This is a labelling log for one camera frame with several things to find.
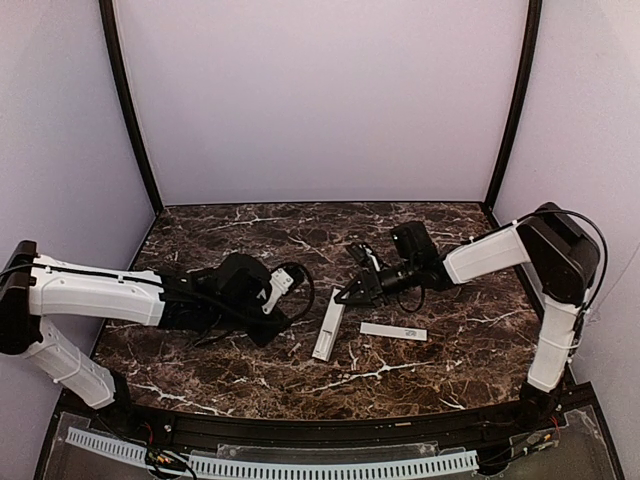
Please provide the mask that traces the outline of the white battery cover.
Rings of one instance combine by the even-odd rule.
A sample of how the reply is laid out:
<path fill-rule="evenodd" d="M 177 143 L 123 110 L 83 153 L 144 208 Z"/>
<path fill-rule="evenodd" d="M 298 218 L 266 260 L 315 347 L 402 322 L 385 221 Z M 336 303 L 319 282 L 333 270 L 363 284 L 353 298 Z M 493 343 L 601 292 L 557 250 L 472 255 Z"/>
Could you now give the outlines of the white battery cover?
<path fill-rule="evenodd" d="M 411 341 L 426 341 L 428 336 L 427 331 L 424 329 L 381 325 L 367 322 L 362 322 L 360 324 L 360 333 L 371 336 Z"/>

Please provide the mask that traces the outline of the small AAA battery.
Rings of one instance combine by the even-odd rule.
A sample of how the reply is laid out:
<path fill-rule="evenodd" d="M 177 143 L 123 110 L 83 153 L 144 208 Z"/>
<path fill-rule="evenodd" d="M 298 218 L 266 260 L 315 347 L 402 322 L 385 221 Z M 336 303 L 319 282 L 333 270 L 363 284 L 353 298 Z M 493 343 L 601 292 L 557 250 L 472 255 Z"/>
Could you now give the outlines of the small AAA battery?
<path fill-rule="evenodd" d="M 325 333 L 320 342 L 320 352 L 322 355 L 325 355 L 330 347 L 331 336 Z"/>

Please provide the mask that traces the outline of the white remote control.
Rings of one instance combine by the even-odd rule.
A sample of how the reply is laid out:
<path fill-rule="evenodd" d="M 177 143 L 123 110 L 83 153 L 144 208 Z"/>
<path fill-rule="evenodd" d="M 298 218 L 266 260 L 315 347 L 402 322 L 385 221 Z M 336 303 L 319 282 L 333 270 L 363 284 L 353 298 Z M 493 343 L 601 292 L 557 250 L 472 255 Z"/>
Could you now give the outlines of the white remote control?
<path fill-rule="evenodd" d="M 345 305 L 336 304 L 333 300 L 333 296 L 340 290 L 341 288 L 334 288 L 331 292 L 329 302 L 327 304 L 327 308 L 325 310 L 325 315 L 316 339 L 316 344 L 314 346 L 312 357 L 316 360 L 328 362 L 330 360 L 339 329 L 342 323 L 342 319 L 344 316 L 344 312 L 346 309 Z M 330 347 L 325 355 L 322 355 L 320 352 L 320 342 L 323 335 L 327 333 L 331 336 Z"/>

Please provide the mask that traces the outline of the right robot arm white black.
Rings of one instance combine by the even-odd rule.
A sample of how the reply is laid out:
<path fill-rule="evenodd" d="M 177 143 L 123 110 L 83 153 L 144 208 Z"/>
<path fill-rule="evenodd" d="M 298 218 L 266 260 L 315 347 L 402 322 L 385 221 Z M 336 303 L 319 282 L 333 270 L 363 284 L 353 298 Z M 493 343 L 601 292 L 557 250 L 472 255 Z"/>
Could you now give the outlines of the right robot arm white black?
<path fill-rule="evenodd" d="M 446 253 L 437 250 L 422 222 L 406 222 L 390 232 L 402 261 L 398 266 L 386 265 L 365 242 L 348 246 L 360 271 L 333 299 L 348 307 L 376 308 L 414 287 L 422 293 L 445 291 L 507 268 L 531 265 L 541 284 L 543 319 L 514 419 L 532 424 L 550 416 L 560 402 L 566 366 L 608 267 L 604 235 L 589 235 L 580 225 L 585 219 L 548 202 Z"/>

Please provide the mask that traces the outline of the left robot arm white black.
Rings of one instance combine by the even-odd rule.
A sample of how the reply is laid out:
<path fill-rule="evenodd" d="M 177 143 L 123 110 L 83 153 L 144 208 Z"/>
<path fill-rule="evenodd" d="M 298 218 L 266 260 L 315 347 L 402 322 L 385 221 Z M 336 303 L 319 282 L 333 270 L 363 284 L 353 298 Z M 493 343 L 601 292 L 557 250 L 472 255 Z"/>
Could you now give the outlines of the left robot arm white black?
<path fill-rule="evenodd" d="M 126 380 L 89 359 L 53 315 L 123 320 L 162 330 L 243 331 L 265 346 L 291 321 L 278 301 L 303 281 L 296 267 L 267 269 L 234 253 L 214 268 L 162 274 L 105 270 L 41 255 L 22 241 L 1 273 L 1 351 L 21 356 L 96 410 L 130 402 Z"/>

